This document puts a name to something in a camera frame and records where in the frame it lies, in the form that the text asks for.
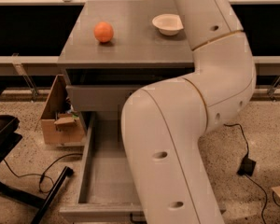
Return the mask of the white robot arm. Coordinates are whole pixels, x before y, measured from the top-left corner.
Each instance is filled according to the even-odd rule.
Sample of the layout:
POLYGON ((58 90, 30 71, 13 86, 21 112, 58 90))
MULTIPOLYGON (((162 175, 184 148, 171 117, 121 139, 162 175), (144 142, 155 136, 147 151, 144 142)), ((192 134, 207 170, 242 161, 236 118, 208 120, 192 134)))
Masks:
POLYGON ((129 97, 123 145, 147 224, 225 224, 198 141, 246 106, 256 68, 228 0, 175 0, 175 6, 195 70, 129 97))

